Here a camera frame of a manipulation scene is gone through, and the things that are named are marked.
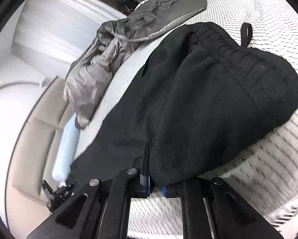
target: gray jacket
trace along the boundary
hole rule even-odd
[[[143,41],[163,35],[206,6],[206,0],[148,0],[126,19],[103,23],[65,79],[63,96],[79,125],[90,122],[112,76]]]

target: black fabric loop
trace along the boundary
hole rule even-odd
[[[243,23],[241,26],[241,47],[248,47],[252,35],[252,25],[250,23]]]

